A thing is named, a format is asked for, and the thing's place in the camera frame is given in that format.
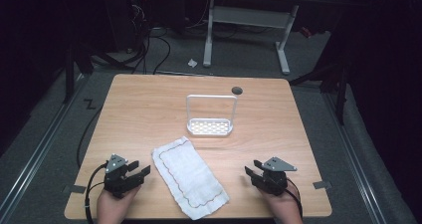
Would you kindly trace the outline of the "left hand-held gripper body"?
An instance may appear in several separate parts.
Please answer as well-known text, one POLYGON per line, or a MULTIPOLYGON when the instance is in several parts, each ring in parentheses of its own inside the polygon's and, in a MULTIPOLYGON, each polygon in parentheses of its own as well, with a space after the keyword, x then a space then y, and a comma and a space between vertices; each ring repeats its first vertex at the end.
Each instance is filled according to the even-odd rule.
POLYGON ((105 190, 110 192, 116 198, 122 198, 123 194, 133 188, 140 186, 144 178, 136 178, 135 174, 127 176, 131 171, 127 170, 128 160, 115 153, 105 167, 105 190))

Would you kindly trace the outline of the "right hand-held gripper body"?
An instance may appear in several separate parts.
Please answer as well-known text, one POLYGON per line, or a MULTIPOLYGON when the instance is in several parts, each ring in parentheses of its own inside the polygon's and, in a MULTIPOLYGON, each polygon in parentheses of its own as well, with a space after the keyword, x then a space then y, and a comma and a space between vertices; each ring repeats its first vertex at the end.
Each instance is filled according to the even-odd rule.
POLYGON ((276 196, 281 195, 288 186, 286 172, 297 171, 298 169, 275 156, 262 163, 266 169, 262 170, 260 180, 254 181, 253 185, 266 193, 276 196))

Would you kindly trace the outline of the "person's left hand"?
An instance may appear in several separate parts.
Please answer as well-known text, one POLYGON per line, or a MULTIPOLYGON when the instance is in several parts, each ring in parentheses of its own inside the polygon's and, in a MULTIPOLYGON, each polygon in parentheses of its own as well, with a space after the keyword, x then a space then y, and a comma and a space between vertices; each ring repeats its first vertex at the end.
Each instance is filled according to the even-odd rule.
POLYGON ((133 188, 119 199, 103 189, 97 201, 97 223, 121 224, 139 190, 140 187, 133 188))

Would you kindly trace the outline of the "white towel with red stitching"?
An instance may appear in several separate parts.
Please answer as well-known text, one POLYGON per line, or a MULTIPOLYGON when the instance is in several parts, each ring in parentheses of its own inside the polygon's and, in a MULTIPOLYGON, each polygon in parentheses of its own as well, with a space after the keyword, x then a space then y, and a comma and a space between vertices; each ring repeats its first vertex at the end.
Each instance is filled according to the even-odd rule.
POLYGON ((151 156, 174 200, 191 220, 213 214, 230 200, 187 137, 155 148, 151 156))

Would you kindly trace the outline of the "white towel rack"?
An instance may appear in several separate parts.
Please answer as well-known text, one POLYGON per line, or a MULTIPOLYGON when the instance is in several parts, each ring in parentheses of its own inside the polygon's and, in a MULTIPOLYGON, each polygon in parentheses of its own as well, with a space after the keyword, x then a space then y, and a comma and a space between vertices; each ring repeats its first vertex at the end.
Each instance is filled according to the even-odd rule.
POLYGON ((187 129, 194 136, 227 136, 234 127, 235 96, 188 95, 187 129))

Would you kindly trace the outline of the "black metal stand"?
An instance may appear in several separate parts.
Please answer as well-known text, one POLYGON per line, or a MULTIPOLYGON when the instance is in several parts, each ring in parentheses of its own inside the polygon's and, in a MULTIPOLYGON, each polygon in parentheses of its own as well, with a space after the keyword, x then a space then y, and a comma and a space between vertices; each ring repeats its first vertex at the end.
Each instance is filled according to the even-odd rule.
POLYGON ((64 103, 68 103, 75 91, 75 67, 84 75, 94 71, 87 47, 78 39, 73 39, 66 51, 65 74, 66 89, 64 103))
POLYGON ((336 91, 334 114, 340 124, 344 124, 343 109, 346 102, 346 83, 348 62, 345 62, 344 49, 334 42, 327 42, 316 62, 316 67, 309 73, 289 81, 297 86, 307 81, 320 81, 319 90, 326 94, 336 91))

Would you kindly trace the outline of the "white-framed desk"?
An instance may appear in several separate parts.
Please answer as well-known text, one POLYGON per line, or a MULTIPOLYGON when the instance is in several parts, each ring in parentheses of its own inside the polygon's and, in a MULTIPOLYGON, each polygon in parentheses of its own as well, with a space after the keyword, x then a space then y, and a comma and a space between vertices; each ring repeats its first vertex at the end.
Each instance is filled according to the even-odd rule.
POLYGON ((276 2, 291 3, 291 9, 285 12, 263 10, 259 8, 241 8, 239 5, 216 5, 215 0, 208 3, 207 35, 204 47, 203 66, 209 68, 212 64, 213 26, 215 23, 246 25, 282 29, 281 40, 275 43, 281 71, 284 75, 290 73, 286 58, 285 46, 297 17, 301 3, 311 2, 322 4, 339 0, 275 0, 276 2))

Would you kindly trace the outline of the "metal floor rail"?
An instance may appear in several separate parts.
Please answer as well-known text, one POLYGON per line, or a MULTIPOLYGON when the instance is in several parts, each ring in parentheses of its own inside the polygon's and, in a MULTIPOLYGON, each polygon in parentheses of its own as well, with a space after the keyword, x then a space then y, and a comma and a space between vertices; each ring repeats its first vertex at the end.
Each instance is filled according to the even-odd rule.
POLYGON ((349 138, 346 128, 343 124, 340 123, 336 116, 333 98, 331 97, 331 95, 327 94, 322 94, 321 96, 334 122, 335 128, 339 133, 340 143, 342 144, 342 147, 344 149, 349 169, 351 170, 360 196, 366 207, 366 210, 369 213, 372 224, 387 224, 385 216, 374 194, 372 185, 370 184, 367 175, 364 171, 364 168, 362 167, 360 160, 353 148, 351 139, 349 138))
POLYGON ((0 158, 0 223, 13 216, 17 206, 44 162, 77 96, 90 80, 77 75, 75 90, 68 101, 62 97, 66 80, 59 78, 31 111, 31 116, 0 158))

